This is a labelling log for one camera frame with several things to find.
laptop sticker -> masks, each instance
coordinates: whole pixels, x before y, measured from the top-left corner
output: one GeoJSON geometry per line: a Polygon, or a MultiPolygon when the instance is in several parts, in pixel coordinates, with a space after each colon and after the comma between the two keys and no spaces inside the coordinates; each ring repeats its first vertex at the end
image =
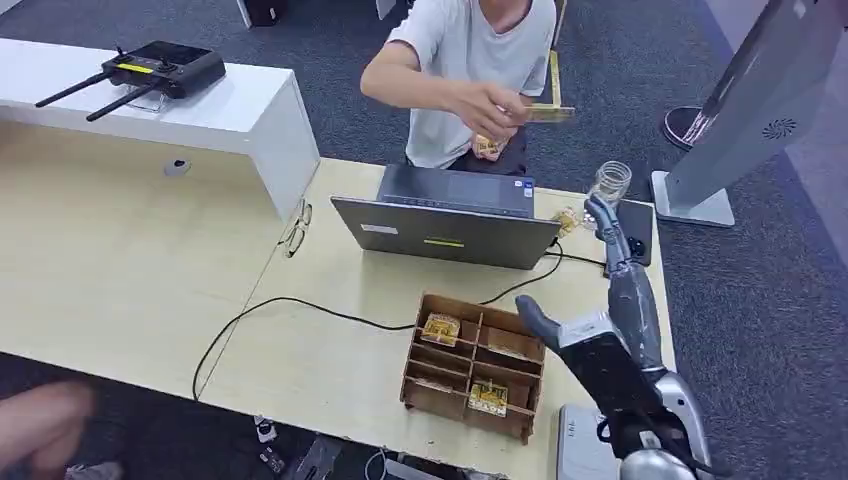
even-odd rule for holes
{"type": "Polygon", "coordinates": [[[391,233],[392,235],[397,235],[397,228],[395,227],[384,227],[382,225],[366,225],[364,223],[360,224],[363,231],[366,232],[374,232],[374,233],[391,233]]]}

white t-shirt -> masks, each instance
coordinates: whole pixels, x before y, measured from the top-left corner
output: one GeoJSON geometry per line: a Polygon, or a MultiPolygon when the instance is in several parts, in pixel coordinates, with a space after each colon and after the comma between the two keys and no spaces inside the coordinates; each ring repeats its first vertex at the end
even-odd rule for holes
{"type": "MultiPolygon", "coordinates": [[[[556,6],[531,1],[521,23],[498,34],[479,0],[417,0],[387,42],[411,45],[424,73],[496,83],[535,97],[545,87],[556,6]]],[[[406,156],[416,166],[447,168],[471,148],[471,130],[452,113],[412,109],[409,120],[406,156]]]]}

shoe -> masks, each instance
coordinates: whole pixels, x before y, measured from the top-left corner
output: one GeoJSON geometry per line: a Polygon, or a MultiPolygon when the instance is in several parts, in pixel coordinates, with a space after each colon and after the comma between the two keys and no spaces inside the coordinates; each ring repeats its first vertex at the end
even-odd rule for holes
{"type": "Polygon", "coordinates": [[[104,462],[98,465],[74,465],[65,471],[65,480],[119,480],[124,469],[118,462],[104,462]]]}

yellow label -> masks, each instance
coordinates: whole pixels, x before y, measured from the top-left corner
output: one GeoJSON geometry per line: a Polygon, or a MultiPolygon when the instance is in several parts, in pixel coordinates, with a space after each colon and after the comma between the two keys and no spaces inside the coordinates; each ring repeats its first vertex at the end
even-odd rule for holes
{"type": "Polygon", "coordinates": [[[431,313],[424,324],[421,340],[455,347],[458,336],[459,319],[442,313],[431,313]]]}
{"type": "Polygon", "coordinates": [[[457,247],[457,248],[463,248],[463,247],[465,247],[465,244],[464,244],[464,243],[459,243],[459,242],[445,242],[445,241],[443,241],[443,240],[430,240],[430,239],[425,239],[425,240],[424,240],[424,243],[429,243],[430,245],[441,245],[441,246],[443,246],[443,247],[457,247]]]}
{"type": "Polygon", "coordinates": [[[119,63],[118,68],[123,68],[124,70],[132,70],[133,72],[139,73],[153,73],[152,68],[139,67],[138,65],[131,65],[129,63],[119,63]]]}
{"type": "Polygon", "coordinates": [[[506,417],[508,392],[506,387],[495,385],[491,380],[475,380],[468,396],[468,406],[498,417],[506,417]]]}

robotic thumb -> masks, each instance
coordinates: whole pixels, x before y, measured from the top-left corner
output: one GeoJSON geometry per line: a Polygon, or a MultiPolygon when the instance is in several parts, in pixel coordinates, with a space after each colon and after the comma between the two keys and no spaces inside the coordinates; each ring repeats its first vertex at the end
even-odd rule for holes
{"type": "Polygon", "coordinates": [[[518,316],[524,322],[533,335],[539,338],[546,347],[554,352],[559,352],[562,347],[559,342],[559,323],[551,320],[542,312],[542,308],[528,295],[515,297],[515,306],[518,308],[518,316]]]}

